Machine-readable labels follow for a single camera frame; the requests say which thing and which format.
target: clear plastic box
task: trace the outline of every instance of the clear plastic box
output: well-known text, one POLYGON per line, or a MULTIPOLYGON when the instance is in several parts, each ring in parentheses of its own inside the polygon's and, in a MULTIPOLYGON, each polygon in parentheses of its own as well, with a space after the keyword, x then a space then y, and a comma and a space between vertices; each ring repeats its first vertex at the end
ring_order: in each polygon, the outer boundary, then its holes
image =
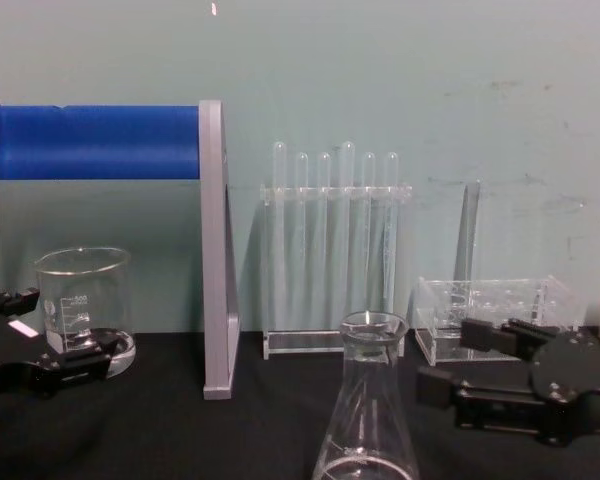
POLYGON ((499 352, 460 346, 460 322, 475 318, 494 327, 510 318, 560 330, 584 324, 585 306, 552 276, 544 279, 427 281, 414 292, 411 326, 430 365, 438 362, 515 360, 499 352))

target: teal wall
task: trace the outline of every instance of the teal wall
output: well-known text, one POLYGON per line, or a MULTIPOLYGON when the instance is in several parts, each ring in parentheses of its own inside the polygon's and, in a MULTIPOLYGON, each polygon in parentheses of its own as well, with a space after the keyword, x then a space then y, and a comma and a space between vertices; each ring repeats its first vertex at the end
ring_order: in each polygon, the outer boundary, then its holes
MULTIPOLYGON (((433 192, 448 182, 541 179, 560 212, 539 210, 552 215, 536 222, 550 233, 543 268, 600 295, 600 0, 215 5, 214 16, 208 0, 0 0, 0 99, 222 99, 245 328, 260 328, 254 221, 276 140, 310 153, 345 140, 396 151, 433 211, 446 209, 433 192)), ((47 250, 114 244, 133 255, 137 329, 195 328, 199 217, 195 182, 3 183, 0 285, 33 282, 31 262, 47 250)), ((431 266, 455 238, 440 218, 415 217, 414 275, 444 274, 431 266)), ((512 252, 517 265, 524 252, 512 252)))

